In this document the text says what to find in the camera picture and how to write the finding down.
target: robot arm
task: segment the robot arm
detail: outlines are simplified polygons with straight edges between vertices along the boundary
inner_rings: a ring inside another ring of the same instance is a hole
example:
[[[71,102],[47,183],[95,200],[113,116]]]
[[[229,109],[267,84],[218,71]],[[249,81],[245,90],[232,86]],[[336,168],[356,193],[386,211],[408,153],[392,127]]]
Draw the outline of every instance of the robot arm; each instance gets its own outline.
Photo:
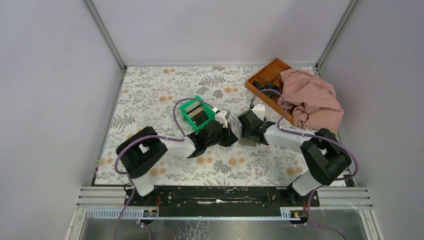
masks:
[[[238,116],[241,122],[240,144],[256,146],[256,144],[284,147],[302,153],[308,171],[296,178],[288,189],[294,191],[292,199],[307,195],[321,185],[330,185],[351,163],[346,151],[332,143],[313,137],[304,137],[282,132],[275,122],[264,117],[265,106],[257,104]],[[336,136],[328,129],[321,128],[315,135],[336,140]]]
[[[161,136],[142,140],[139,144],[130,147],[121,157],[120,161],[128,172],[135,188],[141,196],[149,194],[154,189],[149,175],[149,170],[162,157],[195,158],[202,155],[208,147],[219,144],[230,147],[238,138],[231,130],[227,119],[228,110],[218,111],[215,120],[209,121],[201,130],[188,134],[184,139],[178,140],[173,136]],[[119,153],[130,143],[146,136],[158,134],[151,126],[147,126],[116,148]]]

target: black mounting plate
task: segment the black mounting plate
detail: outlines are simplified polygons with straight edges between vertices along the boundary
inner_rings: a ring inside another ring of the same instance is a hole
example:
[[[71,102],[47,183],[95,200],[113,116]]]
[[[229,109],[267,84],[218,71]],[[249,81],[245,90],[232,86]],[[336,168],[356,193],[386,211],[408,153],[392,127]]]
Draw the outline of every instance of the black mounting plate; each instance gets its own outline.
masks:
[[[127,189],[129,196],[132,189]],[[158,217],[280,217],[280,207],[304,207],[309,195],[296,203],[289,199],[284,187],[261,186],[155,186],[146,196],[137,192],[129,206],[156,207]],[[314,193],[311,207],[319,207]]]

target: glass panel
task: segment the glass panel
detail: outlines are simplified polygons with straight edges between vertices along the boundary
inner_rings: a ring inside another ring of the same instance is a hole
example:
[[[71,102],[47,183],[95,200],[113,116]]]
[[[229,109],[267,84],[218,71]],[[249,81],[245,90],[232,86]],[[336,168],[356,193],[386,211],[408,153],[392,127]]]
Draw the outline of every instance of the glass panel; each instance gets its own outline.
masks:
[[[367,239],[361,218],[354,209],[311,210],[317,224],[341,231],[347,239]],[[116,219],[86,218],[81,240],[113,240]],[[311,225],[294,227],[288,221],[276,220],[156,220],[148,225],[153,240],[274,240],[325,239]],[[337,233],[321,228],[331,239],[342,239]],[[119,240],[149,239],[147,229],[135,220],[121,220]]]

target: green box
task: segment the green box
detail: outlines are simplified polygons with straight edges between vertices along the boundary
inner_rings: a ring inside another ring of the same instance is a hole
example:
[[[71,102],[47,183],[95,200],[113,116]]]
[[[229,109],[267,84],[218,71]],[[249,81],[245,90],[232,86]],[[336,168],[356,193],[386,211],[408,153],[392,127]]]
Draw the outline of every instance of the green box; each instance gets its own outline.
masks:
[[[200,96],[195,96],[194,98],[199,99],[199,100],[203,100]],[[209,123],[210,120],[215,120],[215,112],[214,112],[214,110],[212,110],[212,108],[210,106],[201,102],[200,106],[203,108],[204,112],[206,113],[208,120],[206,120],[205,122],[203,122],[199,126],[196,126],[196,124],[192,121],[192,119],[189,117],[189,115],[187,115],[186,111],[184,111],[184,109],[186,109],[188,106],[194,104],[195,102],[196,102],[195,100],[189,100],[186,103],[184,103],[183,105],[181,105],[179,107],[179,110],[181,111],[183,118],[193,127],[193,130],[195,132],[197,132],[200,129],[202,129],[207,123]]]

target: floral pattern surface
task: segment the floral pattern surface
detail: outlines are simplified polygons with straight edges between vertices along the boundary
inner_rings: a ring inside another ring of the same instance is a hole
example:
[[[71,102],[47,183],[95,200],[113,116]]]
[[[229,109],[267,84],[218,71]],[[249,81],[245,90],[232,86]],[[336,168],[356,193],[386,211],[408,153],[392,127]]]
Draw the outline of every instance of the floral pattern surface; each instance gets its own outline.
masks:
[[[236,136],[241,124],[237,116],[249,108],[253,94],[244,84],[261,66],[129,67],[114,112],[95,177],[96,185],[121,185],[127,176],[114,170],[118,145],[142,128],[152,126],[160,135],[180,137],[173,120],[174,104],[196,95],[218,109],[231,112],[229,122]],[[313,71],[312,66],[298,67]],[[263,103],[259,98],[255,103]],[[266,106],[265,116],[276,122],[280,115]],[[176,112],[184,132],[193,132]],[[287,121],[284,127],[297,129]],[[301,154],[284,147],[240,145],[212,146],[197,158],[163,157],[149,174],[155,185],[287,186],[307,169]],[[345,186],[342,181],[333,186]]]

